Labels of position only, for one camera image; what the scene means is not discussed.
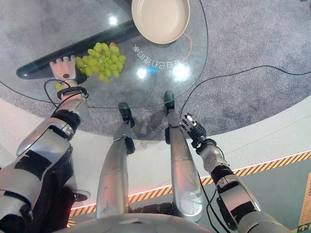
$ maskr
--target silver metal panel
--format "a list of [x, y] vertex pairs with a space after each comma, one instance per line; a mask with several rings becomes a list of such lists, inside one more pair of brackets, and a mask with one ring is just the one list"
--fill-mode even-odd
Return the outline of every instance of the silver metal panel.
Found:
[[128, 212], [126, 152], [124, 139], [115, 141], [108, 151], [98, 187], [96, 218]]

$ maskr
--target floor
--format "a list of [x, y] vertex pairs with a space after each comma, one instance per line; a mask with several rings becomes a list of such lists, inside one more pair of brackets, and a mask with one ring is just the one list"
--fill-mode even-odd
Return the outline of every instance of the floor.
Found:
[[[311, 70], [311, 0], [203, 0], [202, 5], [208, 57], [197, 84], [260, 65], [296, 74]], [[0, 38], [4, 60], [10, 57], [4, 49], [9, 38], [5, 31]], [[10, 78], [12, 72], [6, 70], [0, 74]], [[175, 101], [177, 111], [191, 90]], [[310, 74], [293, 76], [262, 67], [206, 82], [194, 91], [184, 112], [200, 120], [233, 168], [241, 168], [311, 149], [310, 94]], [[52, 111], [52, 105], [0, 84], [0, 166], [14, 159], [20, 141]], [[171, 183], [163, 107], [134, 109], [133, 115], [137, 151], [128, 157], [130, 194]], [[117, 110], [90, 109], [89, 120], [72, 140], [78, 188], [91, 193], [82, 204], [95, 202], [101, 166], [120, 121]], [[192, 152], [200, 175], [206, 176], [200, 157]]]

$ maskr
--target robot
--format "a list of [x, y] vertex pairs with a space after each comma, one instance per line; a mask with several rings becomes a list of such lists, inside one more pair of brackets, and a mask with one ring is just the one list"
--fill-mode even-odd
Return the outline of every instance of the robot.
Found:
[[[50, 66], [54, 77], [62, 83], [63, 89], [58, 93], [62, 102], [50, 118], [23, 140], [16, 160], [0, 170], [0, 233], [27, 232], [38, 216], [39, 200], [55, 198], [53, 194], [44, 193], [51, 185], [51, 175], [57, 180], [54, 193], [73, 175], [73, 148], [69, 141], [88, 116], [87, 92], [79, 86], [86, 78], [77, 70], [73, 56], [57, 59]], [[168, 119], [165, 137], [171, 146], [174, 216], [133, 213], [128, 206], [126, 157], [135, 151], [131, 136], [135, 122], [127, 104], [121, 103], [123, 122], [113, 136], [114, 142], [100, 174], [96, 219], [57, 232], [212, 232], [196, 224], [203, 214], [204, 190], [182, 131], [186, 130], [193, 140], [191, 145], [204, 162], [204, 169], [217, 187], [217, 204], [227, 227], [239, 233], [289, 233], [261, 211], [257, 199], [232, 172], [216, 142], [207, 138], [204, 127], [191, 114], [185, 115], [185, 119], [179, 118], [171, 91], [165, 93], [164, 101]]]

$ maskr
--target glass tabletop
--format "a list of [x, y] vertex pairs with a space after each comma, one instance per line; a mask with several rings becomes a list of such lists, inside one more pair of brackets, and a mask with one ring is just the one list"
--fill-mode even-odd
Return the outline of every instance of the glass tabletop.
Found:
[[[81, 86], [89, 93], [88, 106], [132, 108], [163, 104], [164, 92], [175, 98], [199, 78], [207, 59], [207, 25], [201, 2], [190, 0], [190, 20], [179, 39], [154, 44], [136, 29], [130, 0], [4, 0], [6, 23], [0, 32], [0, 81], [30, 98], [48, 101], [43, 84], [52, 78], [49, 61], [83, 56], [96, 42], [117, 43], [127, 57], [120, 77], [109, 83], [90, 76]], [[59, 102], [54, 84], [48, 84]]]

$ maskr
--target plate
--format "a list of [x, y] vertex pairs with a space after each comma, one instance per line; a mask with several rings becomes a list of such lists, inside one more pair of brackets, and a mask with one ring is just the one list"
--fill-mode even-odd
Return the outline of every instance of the plate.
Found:
[[147, 40], [168, 44], [177, 40], [188, 25], [189, 0], [133, 0], [132, 16]]

